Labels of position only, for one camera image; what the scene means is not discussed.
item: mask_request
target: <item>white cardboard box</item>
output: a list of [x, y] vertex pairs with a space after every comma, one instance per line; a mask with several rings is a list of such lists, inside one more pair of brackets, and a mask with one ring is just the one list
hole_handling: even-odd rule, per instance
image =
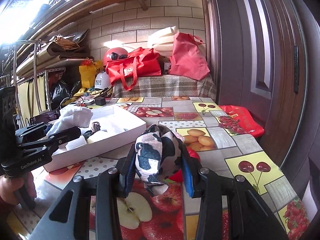
[[104, 106], [92, 109], [92, 112], [93, 117], [91, 118], [89, 128], [81, 128], [81, 131], [83, 134], [91, 129], [92, 122], [99, 121], [101, 125], [100, 135], [97, 136], [96, 133], [92, 135], [95, 138], [95, 142], [83, 145], [84, 138], [81, 138], [70, 142], [70, 145], [75, 147], [78, 140], [79, 147], [77, 148], [71, 150], [67, 150], [65, 147], [58, 149], [52, 155], [52, 161], [44, 165], [47, 172], [70, 166], [134, 142], [146, 130], [145, 121], [119, 106]]

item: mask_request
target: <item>plaid blanket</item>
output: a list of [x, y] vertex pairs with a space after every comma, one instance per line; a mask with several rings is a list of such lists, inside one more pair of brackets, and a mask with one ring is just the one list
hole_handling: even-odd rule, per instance
[[113, 87], [113, 98], [125, 97], [205, 97], [216, 99], [217, 89], [211, 79], [207, 76], [197, 81], [187, 77], [162, 75], [156, 77], [138, 77], [137, 84], [132, 90], [126, 91], [121, 81], [117, 81]]

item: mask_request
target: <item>phone screen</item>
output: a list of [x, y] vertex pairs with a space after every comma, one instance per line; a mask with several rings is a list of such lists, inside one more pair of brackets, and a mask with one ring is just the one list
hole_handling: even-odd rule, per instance
[[54, 120], [59, 119], [59, 116], [60, 116], [59, 109], [54, 109], [52, 111], [31, 117], [30, 118], [30, 125], [33, 125], [36, 123], [41, 123], [41, 122], [48, 123], [50, 121], [54, 121]]

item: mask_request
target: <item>cow print fabric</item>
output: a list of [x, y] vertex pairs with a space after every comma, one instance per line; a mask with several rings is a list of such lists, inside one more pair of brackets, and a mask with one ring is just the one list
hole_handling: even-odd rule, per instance
[[180, 169], [183, 142], [178, 137], [169, 128], [153, 124], [136, 140], [137, 174], [152, 196], [164, 193], [168, 188], [164, 180]]

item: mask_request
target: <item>brick wall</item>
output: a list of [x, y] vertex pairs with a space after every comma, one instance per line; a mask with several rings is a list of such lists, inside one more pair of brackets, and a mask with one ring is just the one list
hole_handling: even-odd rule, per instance
[[204, 43], [205, 24], [201, 0], [147, 0], [143, 11], [137, 0], [101, 8], [59, 30], [59, 33], [90, 29], [88, 46], [95, 60], [110, 47], [147, 47], [148, 36], [177, 26], [181, 32], [199, 36]]

